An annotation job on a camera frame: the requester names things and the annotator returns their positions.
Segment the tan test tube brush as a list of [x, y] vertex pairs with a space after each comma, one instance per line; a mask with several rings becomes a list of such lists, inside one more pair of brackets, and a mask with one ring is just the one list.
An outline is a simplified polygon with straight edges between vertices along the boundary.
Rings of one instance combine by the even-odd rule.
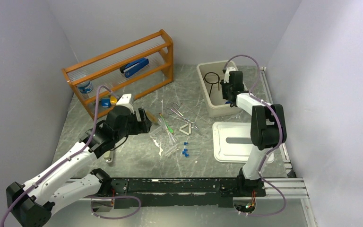
[[154, 125], [159, 125], [158, 119], [150, 111], [146, 110], [146, 115]]

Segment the white clay triangle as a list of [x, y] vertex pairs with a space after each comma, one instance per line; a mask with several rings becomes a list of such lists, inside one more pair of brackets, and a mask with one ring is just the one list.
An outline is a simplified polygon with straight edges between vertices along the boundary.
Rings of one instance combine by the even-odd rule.
[[187, 123], [179, 128], [179, 132], [189, 136], [191, 135], [191, 124]]

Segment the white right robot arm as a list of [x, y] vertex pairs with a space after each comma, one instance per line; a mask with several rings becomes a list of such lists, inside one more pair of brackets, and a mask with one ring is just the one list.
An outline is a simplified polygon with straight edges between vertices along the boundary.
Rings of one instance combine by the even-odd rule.
[[287, 139], [284, 108], [281, 104], [259, 99], [246, 90], [242, 71], [227, 69], [220, 84], [223, 98], [230, 107], [238, 107], [251, 115], [250, 136], [255, 149], [241, 168], [236, 183], [237, 192], [247, 196], [254, 186], [263, 184], [263, 166], [270, 154]]

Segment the colourful plastic spoons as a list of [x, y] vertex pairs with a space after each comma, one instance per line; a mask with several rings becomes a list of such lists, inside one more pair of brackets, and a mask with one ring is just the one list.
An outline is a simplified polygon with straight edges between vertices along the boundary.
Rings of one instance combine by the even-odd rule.
[[161, 120], [164, 122], [167, 130], [171, 133], [171, 134], [174, 134], [174, 131], [173, 129], [169, 126], [169, 124], [167, 123], [167, 121], [165, 120], [165, 118], [163, 117], [163, 115], [161, 113], [159, 113], [159, 116], [161, 118]]

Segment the black metal ring tripod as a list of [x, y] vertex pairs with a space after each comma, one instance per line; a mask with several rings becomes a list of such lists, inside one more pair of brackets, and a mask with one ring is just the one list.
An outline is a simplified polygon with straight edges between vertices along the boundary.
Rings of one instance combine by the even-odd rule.
[[215, 72], [208, 72], [204, 75], [204, 82], [210, 85], [208, 95], [211, 96], [213, 87], [216, 86], [220, 90], [220, 76]]

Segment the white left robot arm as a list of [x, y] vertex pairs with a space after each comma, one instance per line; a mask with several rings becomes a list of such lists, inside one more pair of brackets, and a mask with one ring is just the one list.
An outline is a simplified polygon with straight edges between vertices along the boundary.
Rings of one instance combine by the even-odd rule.
[[112, 179], [102, 169], [94, 169], [82, 179], [65, 184], [83, 167], [114, 149], [129, 135], [149, 133], [152, 122], [144, 108], [137, 112], [123, 105], [115, 106], [105, 120], [77, 141], [63, 157], [36, 177], [13, 182], [6, 188], [8, 211], [23, 227], [42, 227], [62, 208], [86, 196], [107, 196], [112, 192]]

